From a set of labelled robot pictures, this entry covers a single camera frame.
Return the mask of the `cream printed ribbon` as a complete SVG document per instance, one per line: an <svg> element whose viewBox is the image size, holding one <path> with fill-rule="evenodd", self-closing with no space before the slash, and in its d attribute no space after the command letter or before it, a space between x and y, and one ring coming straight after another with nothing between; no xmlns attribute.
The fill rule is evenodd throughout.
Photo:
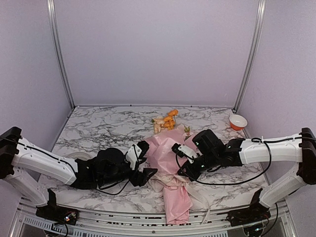
<svg viewBox="0 0 316 237"><path fill-rule="evenodd" d="M201 223L206 224L208 222L210 204L205 197L193 189L188 178L158 173L149 180L149 184L155 192L162 192L166 224L187 224L190 209L195 204L206 210L206 215Z"/></svg>

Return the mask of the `orange fake flower stem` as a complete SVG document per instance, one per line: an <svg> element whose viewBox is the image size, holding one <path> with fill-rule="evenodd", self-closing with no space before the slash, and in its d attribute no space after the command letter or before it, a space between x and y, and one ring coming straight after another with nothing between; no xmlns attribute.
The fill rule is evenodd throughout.
<svg viewBox="0 0 316 237"><path fill-rule="evenodd" d="M174 109L170 111L167 116L163 119L163 127L167 130L173 130L176 125L176 116L178 115L178 110Z"/></svg>

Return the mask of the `peach fake flower stem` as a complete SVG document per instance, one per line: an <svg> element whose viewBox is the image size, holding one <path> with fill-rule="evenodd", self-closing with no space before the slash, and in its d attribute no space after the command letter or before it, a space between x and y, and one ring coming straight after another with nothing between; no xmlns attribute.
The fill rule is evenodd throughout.
<svg viewBox="0 0 316 237"><path fill-rule="evenodd" d="M154 126L154 134L161 133L163 130L165 130L163 117L153 118L152 123Z"/></svg>

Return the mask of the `pink wrapping paper sheet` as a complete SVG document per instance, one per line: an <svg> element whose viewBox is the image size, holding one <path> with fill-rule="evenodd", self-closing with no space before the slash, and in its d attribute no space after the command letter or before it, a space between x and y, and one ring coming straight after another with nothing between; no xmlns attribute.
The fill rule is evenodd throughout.
<svg viewBox="0 0 316 237"><path fill-rule="evenodd" d="M150 145L150 148L146 153L147 161L151 168L158 169L156 174L160 173L164 175L178 175L178 165L183 165L187 159L177 158L171 149L172 146L175 143L178 143L185 144L190 148L194 147L191 138L188 140L183 139L183 133L184 131L180 129L174 129L161 132L145 139L145 141ZM200 209L197 204L195 204L193 207Z"/></svg>

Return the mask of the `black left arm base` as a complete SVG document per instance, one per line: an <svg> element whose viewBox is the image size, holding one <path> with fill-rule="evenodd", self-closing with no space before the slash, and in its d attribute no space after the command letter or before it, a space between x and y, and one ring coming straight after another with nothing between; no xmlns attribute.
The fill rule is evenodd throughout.
<svg viewBox="0 0 316 237"><path fill-rule="evenodd" d="M48 200L41 206L36 206L38 217L56 221L61 224L75 225L78 220L79 211L77 209L59 206L56 202L56 194L51 189L48 191Z"/></svg>

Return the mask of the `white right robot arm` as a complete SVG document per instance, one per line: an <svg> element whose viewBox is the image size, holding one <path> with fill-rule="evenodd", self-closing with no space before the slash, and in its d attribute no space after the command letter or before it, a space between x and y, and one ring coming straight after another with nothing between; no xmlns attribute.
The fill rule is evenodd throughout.
<svg viewBox="0 0 316 237"><path fill-rule="evenodd" d="M255 221L280 199L306 185L316 183L316 136L310 128L279 138L235 138L223 143L211 131L203 130L192 139L196 151L187 145L176 149L180 157L188 160L179 168L192 181L214 167L237 167L253 163L265 163L261 172L267 172L273 163L291 163L289 171L269 186L257 191L244 216Z"/></svg>

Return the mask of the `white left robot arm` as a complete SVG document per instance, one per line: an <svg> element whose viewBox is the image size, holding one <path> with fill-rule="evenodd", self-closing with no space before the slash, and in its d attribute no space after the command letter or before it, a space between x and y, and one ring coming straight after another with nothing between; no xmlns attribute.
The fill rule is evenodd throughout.
<svg viewBox="0 0 316 237"><path fill-rule="evenodd" d="M79 190L104 193L122 181L135 187L144 186L156 173L156 168L139 166L146 161L150 146L146 141L132 145L123 153L117 148L100 150L91 158L83 152L62 157L46 151L21 136L22 130L12 127L0 136L0 177L28 196L52 220L62 216L62 208L50 200L54 195L38 186L36 180L23 169L50 176Z"/></svg>

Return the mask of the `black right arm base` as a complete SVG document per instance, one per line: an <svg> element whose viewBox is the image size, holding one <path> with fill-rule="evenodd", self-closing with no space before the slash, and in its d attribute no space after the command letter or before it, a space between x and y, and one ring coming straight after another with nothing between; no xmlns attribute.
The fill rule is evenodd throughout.
<svg viewBox="0 0 316 237"><path fill-rule="evenodd" d="M230 222L232 227L262 221L271 217L269 208L259 203L262 190L261 188L254 193L249 207L228 212L226 220Z"/></svg>

